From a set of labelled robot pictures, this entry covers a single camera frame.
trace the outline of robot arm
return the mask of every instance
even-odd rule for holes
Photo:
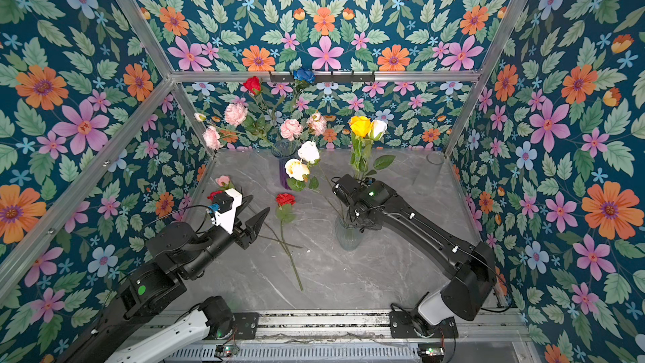
[[[413,209],[381,181],[367,185],[349,174],[336,181],[334,194],[349,207],[357,225],[386,224],[435,262],[450,282],[429,294],[416,312],[431,325],[457,315],[472,321],[495,286],[493,250],[485,243],[456,238]]]
[[[248,248],[257,238],[269,208],[247,220],[245,227],[242,227],[238,214],[249,204],[253,196],[243,198],[237,191],[232,194],[230,191],[235,190],[216,194],[212,199],[211,210],[218,211],[220,214],[228,213],[225,214],[226,218],[223,218],[222,222],[230,222],[231,233],[226,227],[214,225],[199,236],[187,223],[168,224],[146,242],[152,260],[141,265],[124,279],[114,300],[101,310],[98,318],[79,335],[56,362],[107,361],[130,335],[186,291],[183,280],[199,278],[206,267],[234,242],[243,249]],[[218,322],[219,319],[215,317],[213,309],[209,313],[206,307],[202,304],[200,311],[205,314],[207,321]],[[209,331],[216,329],[211,325],[209,327],[211,327]],[[180,343],[183,342],[181,337],[177,340]]]

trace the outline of metal base plate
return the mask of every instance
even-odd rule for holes
[[[441,339],[441,336],[443,336],[445,339],[448,339],[459,337],[457,325],[453,317],[443,320],[439,324],[439,327],[441,330],[438,329],[428,338]],[[410,316],[404,311],[390,311],[390,331],[392,338],[421,338],[421,335],[412,326]]]

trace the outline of yellow rose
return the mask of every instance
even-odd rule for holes
[[[356,136],[364,138],[372,130],[372,122],[368,117],[351,117],[350,127]]]

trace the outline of white rose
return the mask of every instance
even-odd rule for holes
[[[294,178],[298,181],[304,181],[303,175],[309,174],[309,167],[307,167],[297,158],[292,158],[291,160],[287,161],[285,164],[285,170],[290,178]]]
[[[383,133],[388,129],[388,124],[380,119],[372,121],[372,130],[368,134],[368,138],[372,140],[379,140]]]
[[[318,152],[316,143],[313,141],[307,141],[302,144],[300,149],[298,149],[298,156],[307,163],[312,163],[320,158],[320,153]]]

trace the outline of blue rose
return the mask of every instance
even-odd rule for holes
[[[296,80],[303,80],[309,84],[313,84],[316,80],[316,75],[314,75],[311,70],[300,68],[294,72],[294,78]]]

